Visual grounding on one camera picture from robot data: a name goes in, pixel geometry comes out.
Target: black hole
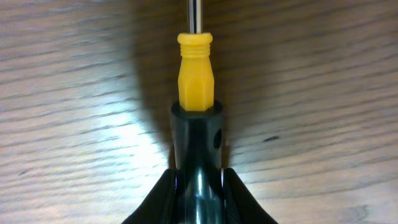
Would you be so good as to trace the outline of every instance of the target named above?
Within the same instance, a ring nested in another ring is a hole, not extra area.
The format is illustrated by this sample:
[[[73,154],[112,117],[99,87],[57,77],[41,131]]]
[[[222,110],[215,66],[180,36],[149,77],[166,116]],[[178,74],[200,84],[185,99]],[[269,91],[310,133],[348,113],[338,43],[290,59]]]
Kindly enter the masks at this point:
[[[214,148],[219,149],[221,146],[221,138],[223,137],[223,130],[219,129],[214,136]]]

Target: yellow handle section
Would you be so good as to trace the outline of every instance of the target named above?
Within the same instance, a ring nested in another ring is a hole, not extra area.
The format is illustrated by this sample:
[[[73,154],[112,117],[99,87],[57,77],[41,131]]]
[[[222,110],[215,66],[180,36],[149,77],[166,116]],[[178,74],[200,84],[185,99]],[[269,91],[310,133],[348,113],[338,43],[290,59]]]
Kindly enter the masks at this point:
[[[185,111],[206,111],[214,104],[214,77],[210,65],[209,33],[180,34],[181,67],[178,76],[180,106]]]

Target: metal shaft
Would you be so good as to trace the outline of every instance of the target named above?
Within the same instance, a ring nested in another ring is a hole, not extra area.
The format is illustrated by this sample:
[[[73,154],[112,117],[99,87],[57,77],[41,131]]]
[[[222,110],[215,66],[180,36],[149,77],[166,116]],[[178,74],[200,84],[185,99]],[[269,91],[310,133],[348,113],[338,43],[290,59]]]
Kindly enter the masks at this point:
[[[201,0],[188,0],[188,26],[190,34],[200,34],[203,29]]]

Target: hand tool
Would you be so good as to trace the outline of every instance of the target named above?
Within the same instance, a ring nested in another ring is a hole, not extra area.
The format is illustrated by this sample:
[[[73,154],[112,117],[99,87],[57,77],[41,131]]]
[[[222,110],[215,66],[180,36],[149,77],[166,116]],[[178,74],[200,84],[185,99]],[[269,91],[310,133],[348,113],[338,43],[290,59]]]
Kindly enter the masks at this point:
[[[188,0],[179,101],[171,107],[177,170],[167,169],[128,223],[275,224],[231,168],[221,168],[223,107],[214,100],[210,33],[200,0]]]

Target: table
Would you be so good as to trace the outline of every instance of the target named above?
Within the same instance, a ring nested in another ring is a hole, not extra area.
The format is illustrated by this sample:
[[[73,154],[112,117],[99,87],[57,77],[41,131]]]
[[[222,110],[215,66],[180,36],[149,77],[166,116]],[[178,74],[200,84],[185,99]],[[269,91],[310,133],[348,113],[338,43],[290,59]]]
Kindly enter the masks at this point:
[[[224,166],[279,223],[397,223],[397,1],[204,8]],[[185,2],[0,12],[0,223],[122,222],[172,164]]]

